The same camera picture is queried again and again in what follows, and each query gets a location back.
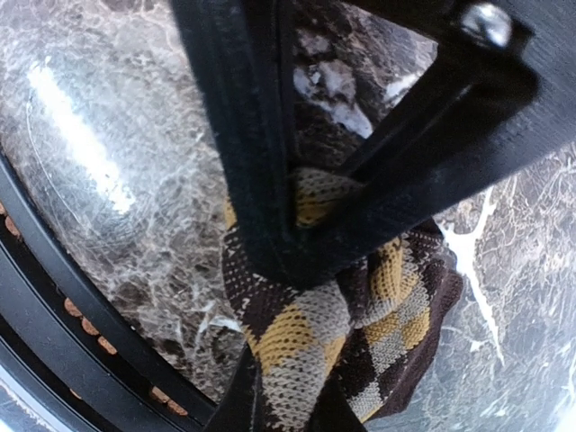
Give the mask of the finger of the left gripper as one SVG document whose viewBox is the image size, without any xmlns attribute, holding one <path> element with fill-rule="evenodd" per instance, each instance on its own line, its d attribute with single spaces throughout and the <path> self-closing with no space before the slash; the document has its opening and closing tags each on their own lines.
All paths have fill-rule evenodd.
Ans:
<svg viewBox="0 0 576 432">
<path fill-rule="evenodd" d="M 249 263 L 277 282 L 314 285 L 289 180 L 295 156 L 293 3 L 174 1 L 171 7 Z"/>
<path fill-rule="evenodd" d="M 362 189 L 306 229 L 298 279 L 383 242 L 575 137 L 572 1 L 362 1 L 437 44 L 424 75 L 340 171 Z"/>
</svg>

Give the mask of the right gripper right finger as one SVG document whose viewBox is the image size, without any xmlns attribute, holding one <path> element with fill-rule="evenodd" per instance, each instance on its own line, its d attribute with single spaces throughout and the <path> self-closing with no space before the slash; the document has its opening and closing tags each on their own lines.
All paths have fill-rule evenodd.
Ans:
<svg viewBox="0 0 576 432">
<path fill-rule="evenodd" d="M 310 431 L 364 432 L 365 427 L 347 403 L 338 378 L 328 379 L 310 418 Z"/>
</svg>

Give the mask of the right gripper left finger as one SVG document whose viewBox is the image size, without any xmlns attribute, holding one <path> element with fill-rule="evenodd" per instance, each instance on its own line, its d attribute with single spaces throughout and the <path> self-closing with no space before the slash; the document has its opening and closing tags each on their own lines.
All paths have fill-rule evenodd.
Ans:
<svg viewBox="0 0 576 432">
<path fill-rule="evenodd" d="M 257 432 L 263 430 L 261 370 L 245 346 L 229 388 L 204 428 L 205 432 Z"/>
</svg>

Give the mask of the tan brown argyle sock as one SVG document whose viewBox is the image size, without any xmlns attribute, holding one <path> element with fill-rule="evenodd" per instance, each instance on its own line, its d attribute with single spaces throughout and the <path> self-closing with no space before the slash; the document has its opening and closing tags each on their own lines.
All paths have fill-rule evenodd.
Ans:
<svg viewBox="0 0 576 432">
<path fill-rule="evenodd" d="M 379 246 L 313 288 L 254 273 L 230 202 L 224 289 L 261 370 L 262 431 L 310 431 L 330 377 L 365 423 L 404 411 L 434 360 L 463 281 L 433 220 Z"/>
</svg>

